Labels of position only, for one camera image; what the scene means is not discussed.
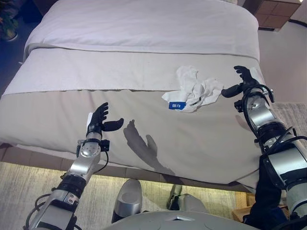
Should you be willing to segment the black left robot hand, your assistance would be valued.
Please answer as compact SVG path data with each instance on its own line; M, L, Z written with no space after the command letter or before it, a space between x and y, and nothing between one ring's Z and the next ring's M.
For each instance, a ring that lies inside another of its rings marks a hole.
M86 134L88 135L89 133L94 132L94 133L99 133L101 135L102 132L116 131L123 126L124 123L123 118L117 121L105 122L107 115L108 115L108 102L103 103L94 111L90 123L87 126Z

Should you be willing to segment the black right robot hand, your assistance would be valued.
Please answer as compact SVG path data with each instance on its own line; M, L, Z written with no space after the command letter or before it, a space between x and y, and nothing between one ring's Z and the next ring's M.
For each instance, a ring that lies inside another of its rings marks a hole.
M239 74L242 82L228 89L222 89L221 94L225 98L231 98L246 91L248 88L259 84L259 82L251 76L250 70L244 66L234 66L234 70Z

